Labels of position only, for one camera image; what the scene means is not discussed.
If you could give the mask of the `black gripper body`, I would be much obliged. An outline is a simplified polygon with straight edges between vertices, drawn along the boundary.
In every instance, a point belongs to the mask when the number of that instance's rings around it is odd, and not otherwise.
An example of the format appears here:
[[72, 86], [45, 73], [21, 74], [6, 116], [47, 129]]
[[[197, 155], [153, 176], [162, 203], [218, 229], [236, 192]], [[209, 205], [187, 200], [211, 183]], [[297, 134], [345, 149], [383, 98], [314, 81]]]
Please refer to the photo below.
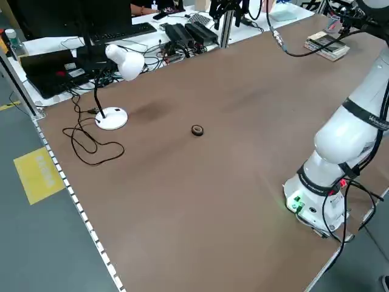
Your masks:
[[337, 13], [340, 15], [342, 21], [353, 20], [355, 18], [356, 11], [352, 7], [341, 6], [337, 9]]
[[240, 6], [243, 12], [248, 12], [249, 3], [250, 3], [249, 0], [242, 0], [242, 1], [212, 0], [210, 1], [210, 11], [221, 9], [222, 7], [227, 8], [229, 4], [236, 4], [237, 6]]

